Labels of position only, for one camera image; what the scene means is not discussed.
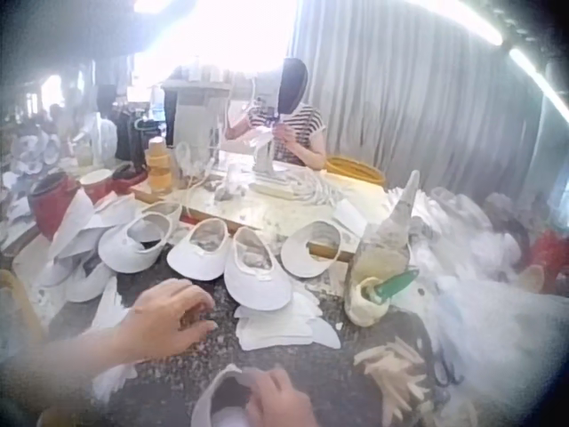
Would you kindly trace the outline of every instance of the striped shirt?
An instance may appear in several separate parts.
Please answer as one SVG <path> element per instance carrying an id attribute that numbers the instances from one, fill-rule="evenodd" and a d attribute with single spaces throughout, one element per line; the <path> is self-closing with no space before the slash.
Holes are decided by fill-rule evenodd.
<path id="1" fill-rule="evenodd" d="M 258 108 L 250 109 L 247 113 L 251 127 L 263 126 L 267 117 L 259 112 Z M 320 111 L 306 104 L 300 104 L 292 114 L 281 114 L 281 123 L 289 125 L 296 132 L 296 141 L 304 148 L 310 149 L 310 139 L 325 128 Z M 304 165 L 304 162 L 291 153 L 279 140 L 274 139 L 275 160 L 279 162 Z"/>

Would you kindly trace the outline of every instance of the workbench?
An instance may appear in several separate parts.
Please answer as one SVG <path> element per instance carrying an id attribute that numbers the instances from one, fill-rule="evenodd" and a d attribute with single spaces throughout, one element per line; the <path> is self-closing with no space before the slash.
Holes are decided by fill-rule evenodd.
<path id="1" fill-rule="evenodd" d="M 241 171 L 239 177 L 246 187 L 254 179 L 251 173 L 252 156 L 222 151 L 216 168 L 227 171 L 228 166 L 232 164 L 237 165 Z M 302 169 L 301 166 L 280 162 L 274 162 L 274 167 L 276 170 Z M 387 195 L 383 187 L 326 171 L 320 173 L 327 182 L 343 193 L 368 222 L 380 223 L 389 215 L 384 206 Z M 268 235 L 282 237 L 289 237 L 316 220 L 331 221 L 334 211 L 331 205 L 310 205 L 302 201 L 268 196 L 251 189 L 247 189 L 242 197 L 226 201 L 215 201 L 213 192 L 204 186 L 195 189 L 175 189 L 168 195 L 158 196 L 152 194 L 148 182 L 144 181 L 132 187 L 132 192 L 136 198 L 146 203 L 160 200 L 182 203 L 197 221 L 212 217 L 221 218 L 228 224 L 230 231 L 247 226 L 262 230 Z M 340 261 L 346 262 L 355 253 L 359 237 L 342 227 L 341 230 L 343 244 Z M 318 256 L 330 257 L 331 250 L 323 246 L 313 246 L 311 252 Z"/>
<path id="2" fill-rule="evenodd" d="M 118 293 L 126 306 L 132 306 L 149 287 L 180 277 L 166 262 L 171 248 L 167 245 L 150 269 L 117 275 Z M 427 363 L 418 374 L 426 374 L 427 379 L 421 385 L 434 390 L 429 335 L 414 313 L 390 308 L 378 325 L 360 328 L 349 322 L 340 297 L 316 293 L 324 319 L 332 326 L 341 324 L 340 350 L 313 343 L 242 351 L 235 334 L 237 319 L 233 318 L 237 303 L 229 296 L 223 277 L 211 282 L 194 282 L 215 300 L 215 310 L 208 318 L 217 322 L 218 329 L 209 334 L 205 342 L 179 356 L 139 363 L 136 366 L 138 377 L 127 381 L 123 389 L 111 397 L 103 419 L 94 425 L 188 427 L 197 399 L 229 363 L 259 369 L 281 365 L 295 386 L 310 396 L 319 425 L 323 427 L 381 425 L 381 393 L 372 379 L 364 375 L 362 367 L 353 366 L 354 355 L 393 342 L 395 336 L 412 345 L 425 359 Z M 99 299 L 67 303 L 51 323 L 51 337 L 63 338 L 83 332 L 91 324 Z M 410 426 L 416 421 L 416 414 L 407 414 L 404 423 L 393 425 Z"/>

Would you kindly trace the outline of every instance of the white shoe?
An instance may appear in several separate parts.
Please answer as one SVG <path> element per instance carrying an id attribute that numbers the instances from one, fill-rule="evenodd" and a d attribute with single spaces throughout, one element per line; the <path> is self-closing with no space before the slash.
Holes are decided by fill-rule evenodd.
<path id="1" fill-rule="evenodd" d="M 250 309 L 282 309 L 293 298 L 291 280 L 267 245 L 247 227 L 233 238 L 224 278 L 229 294 Z"/>
<path id="2" fill-rule="evenodd" d="M 317 260 L 309 251 L 309 243 L 325 244 L 335 250 L 331 260 Z M 330 268 L 341 250 L 341 233 L 326 221 L 314 221 L 296 231 L 283 244 L 281 260 L 286 270 L 298 278 L 315 278 Z"/>
<path id="3" fill-rule="evenodd" d="M 140 215 L 155 213 L 162 214 L 172 221 L 172 229 L 178 228 L 181 216 L 181 204 L 173 202 L 157 202 L 147 206 L 140 211 Z M 160 229 L 152 222 L 137 222 L 131 229 L 131 236 L 141 243 L 154 242 L 160 240 Z"/>
<path id="4" fill-rule="evenodd" d="M 223 274 L 230 248 L 227 224 L 211 218 L 199 222 L 168 253 L 167 261 L 186 278 L 214 280 Z"/>
<path id="5" fill-rule="evenodd" d="M 250 427 L 244 407 L 224 407 L 212 413 L 212 404 L 216 391 L 228 379 L 235 378 L 237 383 L 249 389 L 251 378 L 241 369 L 231 364 L 219 372 L 212 383 L 205 389 L 204 394 L 197 400 L 192 413 L 191 427 Z"/>
<path id="6" fill-rule="evenodd" d="M 149 249 L 130 233 L 139 222 L 149 222 L 159 230 L 160 240 Z M 145 213 L 122 227 L 106 231 L 99 241 L 99 256 L 114 271 L 138 273 L 156 262 L 171 235 L 170 218 L 161 213 Z"/>

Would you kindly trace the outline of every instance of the woman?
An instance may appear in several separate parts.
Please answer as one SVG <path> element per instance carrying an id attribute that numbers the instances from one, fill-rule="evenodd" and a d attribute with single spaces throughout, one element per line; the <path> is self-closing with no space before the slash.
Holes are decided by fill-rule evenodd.
<path id="1" fill-rule="evenodd" d="M 320 111 L 301 102 L 309 80 L 304 62 L 286 58 L 278 94 L 280 122 L 273 128 L 275 160 L 320 170 L 326 163 L 326 126 Z M 228 126 L 225 137 L 234 140 L 251 129 L 265 125 L 259 109 L 253 108 L 235 126 Z"/>

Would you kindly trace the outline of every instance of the hand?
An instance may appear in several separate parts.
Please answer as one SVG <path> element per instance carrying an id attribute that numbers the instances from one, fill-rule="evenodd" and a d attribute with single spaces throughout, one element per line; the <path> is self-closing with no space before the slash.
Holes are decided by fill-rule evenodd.
<path id="1" fill-rule="evenodd" d="M 298 144 L 296 141 L 296 131 L 289 125 L 279 123 L 273 127 L 273 136 L 283 142 L 284 146 L 289 150 L 293 150 Z"/>
<path id="2" fill-rule="evenodd" d="M 116 345 L 129 362 L 182 353 L 217 325 L 211 320 L 197 321 L 180 330 L 180 318 L 188 311 L 197 318 L 214 306 L 213 298 L 189 280 L 166 280 L 139 296 L 116 327 Z"/>
<path id="3" fill-rule="evenodd" d="M 284 369 L 253 371 L 247 414 L 252 427 L 318 427 L 310 398 L 294 389 Z"/>

